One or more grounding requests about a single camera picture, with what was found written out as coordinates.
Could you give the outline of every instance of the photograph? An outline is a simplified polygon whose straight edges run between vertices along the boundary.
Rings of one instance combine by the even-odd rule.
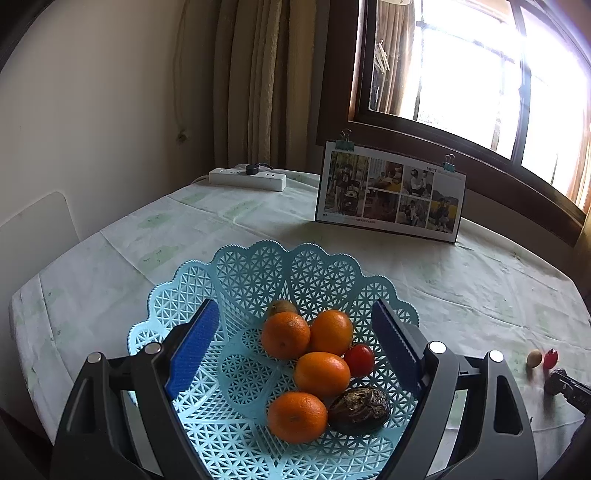
[[[402,171],[404,165],[379,158],[369,161],[368,187],[400,192],[402,187]]]
[[[360,217],[367,187],[369,157],[334,151],[324,211]]]
[[[457,207],[463,195],[464,188],[459,179],[442,174],[436,175],[427,228],[438,232],[453,233]]]
[[[395,222],[400,195],[368,188],[365,196],[364,218]]]
[[[428,200],[401,196],[400,206],[398,207],[398,213],[396,214],[396,223],[425,228],[428,211]]]
[[[433,172],[422,170],[420,168],[406,167],[404,169],[404,178],[402,180],[402,193],[412,195],[414,197],[421,197],[424,199],[431,198],[431,190],[433,189]]]

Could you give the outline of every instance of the power strip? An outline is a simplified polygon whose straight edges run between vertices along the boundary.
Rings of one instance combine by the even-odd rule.
[[[283,192],[285,189],[285,175],[283,173],[273,173],[271,170],[246,175],[244,170],[238,168],[214,168],[209,172],[209,183],[212,185],[230,185],[232,187]]]

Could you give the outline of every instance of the red tomato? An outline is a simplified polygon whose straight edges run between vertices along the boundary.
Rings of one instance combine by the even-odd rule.
[[[351,370],[351,377],[366,377],[374,370],[374,353],[367,345],[359,343],[345,352],[345,362]]]
[[[558,363],[558,352],[556,350],[554,350],[553,348],[551,348],[544,355],[544,368],[546,370],[550,370],[551,368],[554,368],[557,363]]]

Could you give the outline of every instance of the photo print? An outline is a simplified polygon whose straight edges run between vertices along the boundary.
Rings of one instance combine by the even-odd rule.
[[[384,222],[395,222],[399,198],[400,195],[396,193],[368,188],[363,216]]]
[[[435,175],[427,228],[437,232],[453,233],[457,207],[463,196],[464,185],[459,179],[440,173]]]
[[[379,158],[372,158],[369,162],[368,187],[400,192],[402,188],[402,171],[404,165]]]
[[[424,199],[431,198],[433,172],[407,166],[404,169],[402,193]]]
[[[367,187],[369,157],[334,151],[324,211],[361,217]]]
[[[396,214],[396,223],[402,225],[425,228],[427,214],[429,212],[429,201],[414,197],[401,196],[400,206]]]
[[[441,164],[329,141],[314,219],[454,243],[465,190],[466,176]]]

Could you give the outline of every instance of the small nut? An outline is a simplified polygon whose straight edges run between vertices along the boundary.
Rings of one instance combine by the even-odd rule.
[[[526,364],[529,368],[535,368],[537,367],[540,363],[542,363],[542,352],[540,352],[538,349],[532,350],[528,356],[527,356],[527,360],[526,360]]]

